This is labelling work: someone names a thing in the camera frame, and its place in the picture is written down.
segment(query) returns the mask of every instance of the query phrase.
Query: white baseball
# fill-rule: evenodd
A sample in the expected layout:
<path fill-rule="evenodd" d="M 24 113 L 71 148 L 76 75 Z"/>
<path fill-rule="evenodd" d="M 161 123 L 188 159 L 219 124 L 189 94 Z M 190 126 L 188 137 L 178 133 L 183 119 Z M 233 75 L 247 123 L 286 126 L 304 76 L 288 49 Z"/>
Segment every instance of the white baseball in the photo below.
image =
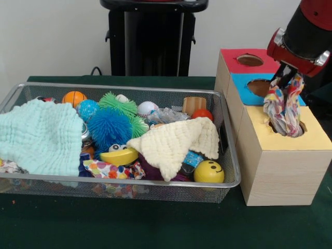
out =
<path fill-rule="evenodd" d="M 138 115 L 146 118 L 152 110 L 157 110 L 159 107 L 151 101 L 145 101 L 138 106 Z"/>
<path fill-rule="evenodd" d="M 126 96 L 122 95 L 122 94 L 117 95 L 115 98 L 121 103 L 129 101 L 129 99 Z"/>

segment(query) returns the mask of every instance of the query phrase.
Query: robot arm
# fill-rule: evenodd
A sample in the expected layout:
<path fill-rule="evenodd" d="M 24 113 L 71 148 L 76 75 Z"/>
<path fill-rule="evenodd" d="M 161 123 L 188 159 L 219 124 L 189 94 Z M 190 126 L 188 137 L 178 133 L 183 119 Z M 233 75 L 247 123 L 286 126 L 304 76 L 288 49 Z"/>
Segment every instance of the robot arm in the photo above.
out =
<path fill-rule="evenodd" d="M 281 64 L 272 80 L 281 77 L 283 87 L 297 72 L 316 75 L 326 65 L 331 47 L 332 0 L 302 0 L 287 29 L 278 29 L 268 45 L 268 56 Z"/>

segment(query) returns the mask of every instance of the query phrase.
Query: mint green washcloth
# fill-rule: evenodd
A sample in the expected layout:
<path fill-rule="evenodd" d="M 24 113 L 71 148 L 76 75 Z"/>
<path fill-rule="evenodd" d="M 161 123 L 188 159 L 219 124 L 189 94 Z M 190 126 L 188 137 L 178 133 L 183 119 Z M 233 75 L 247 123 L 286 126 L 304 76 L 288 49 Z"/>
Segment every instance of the mint green washcloth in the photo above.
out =
<path fill-rule="evenodd" d="M 16 106 L 0 115 L 0 158 L 30 174 L 78 176 L 82 125 L 71 104 Z"/>

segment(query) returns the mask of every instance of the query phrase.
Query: green spiky ball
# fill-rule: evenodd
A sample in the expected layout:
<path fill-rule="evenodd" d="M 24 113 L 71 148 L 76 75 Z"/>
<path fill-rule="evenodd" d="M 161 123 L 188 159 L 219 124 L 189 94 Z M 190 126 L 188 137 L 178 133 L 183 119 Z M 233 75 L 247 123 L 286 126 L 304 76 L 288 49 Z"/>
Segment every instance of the green spiky ball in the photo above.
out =
<path fill-rule="evenodd" d="M 137 115 L 137 105 L 134 101 L 130 100 L 127 102 L 120 102 L 116 99 L 116 96 L 109 92 L 105 94 L 100 100 L 99 100 L 99 107 L 100 108 L 108 108 L 112 107 L 116 110 L 119 110 L 127 117 L 134 118 Z"/>
<path fill-rule="evenodd" d="M 131 118 L 130 123 L 133 127 L 133 139 L 142 136 L 149 130 L 149 126 L 144 123 L 144 120 L 139 116 Z"/>

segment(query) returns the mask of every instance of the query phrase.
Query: yellow smiley face ball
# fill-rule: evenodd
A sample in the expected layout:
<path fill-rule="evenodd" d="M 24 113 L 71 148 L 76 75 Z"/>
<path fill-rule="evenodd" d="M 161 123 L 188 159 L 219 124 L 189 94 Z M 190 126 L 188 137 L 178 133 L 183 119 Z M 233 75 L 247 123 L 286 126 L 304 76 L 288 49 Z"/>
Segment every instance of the yellow smiley face ball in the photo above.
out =
<path fill-rule="evenodd" d="M 198 183 L 223 183 L 225 172 L 219 163 L 207 160 L 197 166 L 193 178 Z"/>

